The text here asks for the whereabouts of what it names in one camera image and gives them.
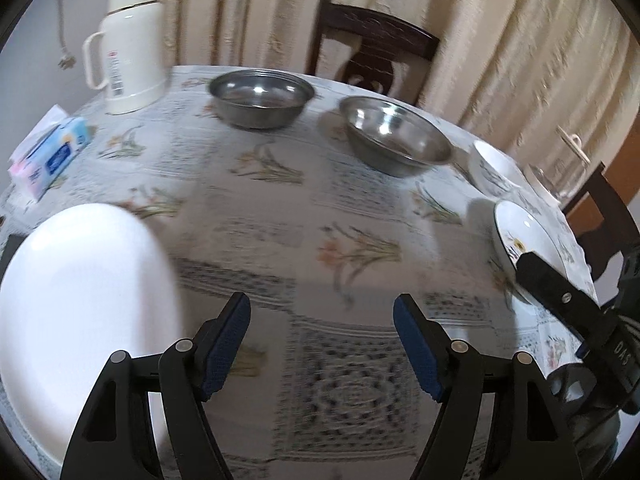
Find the screw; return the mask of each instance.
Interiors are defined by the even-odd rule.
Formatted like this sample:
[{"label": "screw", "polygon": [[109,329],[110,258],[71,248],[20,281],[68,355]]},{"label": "screw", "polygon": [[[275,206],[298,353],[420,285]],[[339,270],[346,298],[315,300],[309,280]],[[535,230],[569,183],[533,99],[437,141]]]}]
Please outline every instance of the screw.
[{"label": "screw", "polygon": [[191,339],[180,339],[180,341],[175,344],[175,349],[178,352],[188,352],[191,348],[193,348]]},{"label": "screw", "polygon": [[111,362],[121,363],[124,361],[125,357],[127,357],[127,353],[124,350],[116,350],[113,354],[111,354]]},{"label": "screw", "polygon": [[533,357],[526,352],[518,352],[518,361],[520,361],[524,365],[530,365],[533,362]]},{"label": "screw", "polygon": [[451,343],[451,349],[454,352],[458,352],[459,354],[463,354],[467,350],[469,350],[469,345],[466,344],[464,341],[460,341],[460,339],[456,339],[453,343]]}]

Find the thermos handle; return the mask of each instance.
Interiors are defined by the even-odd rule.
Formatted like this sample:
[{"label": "thermos handle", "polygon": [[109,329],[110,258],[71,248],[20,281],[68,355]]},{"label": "thermos handle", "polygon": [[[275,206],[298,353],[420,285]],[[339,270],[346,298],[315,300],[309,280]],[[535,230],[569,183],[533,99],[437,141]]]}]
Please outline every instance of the thermos handle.
[{"label": "thermos handle", "polygon": [[98,86],[94,84],[94,69],[91,63],[91,52],[89,51],[89,48],[91,47],[91,42],[98,36],[104,36],[104,32],[96,32],[95,34],[90,35],[86,40],[84,40],[84,44],[82,45],[82,59],[84,60],[84,77],[86,78],[87,86],[91,90],[102,90],[109,83],[109,80],[107,79],[107,76],[105,74],[104,79]]}]

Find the ceramic plate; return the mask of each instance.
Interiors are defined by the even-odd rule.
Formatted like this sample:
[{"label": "ceramic plate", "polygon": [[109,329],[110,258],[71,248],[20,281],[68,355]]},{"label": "ceramic plate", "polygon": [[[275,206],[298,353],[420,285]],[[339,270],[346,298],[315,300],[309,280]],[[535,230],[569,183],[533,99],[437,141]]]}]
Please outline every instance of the ceramic plate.
[{"label": "ceramic plate", "polygon": [[41,224],[0,286],[2,383],[20,422],[58,464],[109,355],[163,352],[184,334],[168,257],[140,220],[111,205],[76,206]]},{"label": "ceramic plate", "polygon": [[524,254],[534,252],[566,277],[566,269],[558,249],[545,229],[519,205],[502,200],[494,208],[494,246],[502,270],[526,300],[537,303],[516,283],[516,263]]}]

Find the white thermos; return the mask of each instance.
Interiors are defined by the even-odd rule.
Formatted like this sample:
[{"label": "white thermos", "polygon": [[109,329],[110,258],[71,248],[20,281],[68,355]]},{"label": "white thermos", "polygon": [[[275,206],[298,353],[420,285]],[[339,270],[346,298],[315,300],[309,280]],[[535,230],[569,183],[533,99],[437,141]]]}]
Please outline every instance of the white thermos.
[{"label": "white thermos", "polygon": [[[110,114],[139,110],[162,97],[167,70],[162,56],[162,4],[158,0],[109,0],[100,32],[82,46],[86,83],[106,90]],[[104,78],[96,84],[90,47],[102,38],[100,65]]]}]

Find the floral tablecloth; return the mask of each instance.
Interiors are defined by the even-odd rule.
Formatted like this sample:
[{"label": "floral tablecloth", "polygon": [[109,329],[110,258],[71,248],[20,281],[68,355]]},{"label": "floral tablecloth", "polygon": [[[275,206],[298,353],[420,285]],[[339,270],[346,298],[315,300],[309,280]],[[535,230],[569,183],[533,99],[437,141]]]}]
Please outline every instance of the floral tablecloth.
[{"label": "floral tablecloth", "polygon": [[[456,147],[456,161],[397,179],[351,153],[338,101],[368,92],[305,76],[317,96],[290,127],[223,123],[207,82],[230,67],[181,66],[159,102],[123,116],[99,96],[78,110],[94,140],[40,203],[12,188],[0,206],[4,244],[87,202],[127,208],[171,254],[194,333],[235,290],[252,322],[225,387],[205,408],[236,479],[409,478],[438,405],[420,391],[392,322],[409,292],[452,338],[487,354],[526,349],[545,374],[574,360],[577,341],[506,283],[492,246],[495,199],[468,180],[475,139],[421,110]],[[531,190],[526,208],[561,252],[569,279],[595,295],[564,216]],[[485,396],[468,464],[478,474],[491,418]],[[0,388],[0,415],[48,478]],[[168,478],[178,473],[167,446]]]}]

